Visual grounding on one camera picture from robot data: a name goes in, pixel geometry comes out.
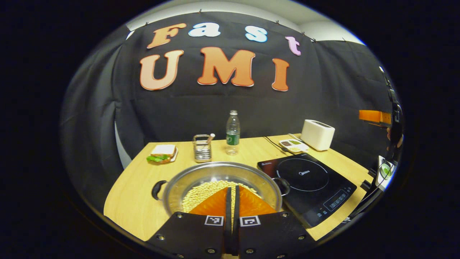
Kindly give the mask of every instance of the black curtain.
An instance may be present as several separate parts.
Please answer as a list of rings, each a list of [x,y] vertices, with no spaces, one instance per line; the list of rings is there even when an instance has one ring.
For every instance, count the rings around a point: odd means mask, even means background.
[[[220,25],[216,37],[191,37],[193,25]],[[167,44],[147,49],[156,29],[186,23]],[[249,41],[245,27],[264,28],[267,42]],[[299,133],[305,119],[333,126],[331,148],[364,167],[386,152],[386,131],[358,119],[358,110],[391,111],[379,61],[363,45],[344,41],[312,42],[307,36],[258,17],[228,13],[190,13],[166,18],[129,31],[121,27],[87,57],[67,90],[61,115],[61,142],[71,181],[100,212],[122,172],[114,121],[126,152],[134,158],[152,141],[191,141],[193,135],[215,133],[225,138],[229,111],[236,109],[241,137]],[[286,36],[299,42],[294,55]],[[252,87],[200,85],[203,47],[219,47],[230,59],[238,50],[255,53]],[[184,50],[175,81],[167,88],[141,87],[140,60],[158,54],[155,78],[166,72],[166,52]],[[272,59],[289,63],[287,92],[271,87]]]

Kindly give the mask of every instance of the black induction cooker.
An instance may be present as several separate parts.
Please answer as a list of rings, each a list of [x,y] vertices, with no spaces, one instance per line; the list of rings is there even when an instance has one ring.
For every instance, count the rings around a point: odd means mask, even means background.
[[[327,219],[357,188],[307,153],[258,162],[257,166],[270,177],[289,182],[291,191],[283,202],[306,227]]]

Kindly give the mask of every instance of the green label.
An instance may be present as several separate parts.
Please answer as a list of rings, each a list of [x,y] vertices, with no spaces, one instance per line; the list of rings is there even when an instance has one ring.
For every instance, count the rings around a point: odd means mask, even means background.
[[[234,146],[240,143],[240,135],[229,135],[227,134],[227,144]]]

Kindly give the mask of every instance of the sandwich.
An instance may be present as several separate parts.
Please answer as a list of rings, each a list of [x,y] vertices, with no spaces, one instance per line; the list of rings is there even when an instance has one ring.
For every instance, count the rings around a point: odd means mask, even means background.
[[[160,164],[167,163],[176,155],[176,145],[156,145],[147,157],[147,161],[153,161]]]

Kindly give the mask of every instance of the utensil holder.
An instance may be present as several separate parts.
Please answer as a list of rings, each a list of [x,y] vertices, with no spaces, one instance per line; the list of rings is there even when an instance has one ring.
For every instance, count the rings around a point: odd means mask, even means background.
[[[211,143],[207,143],[210,135],[195,135],[193,136],[193,153],[195,155],[195,162],[203,163],[210,162],[211,157]]]

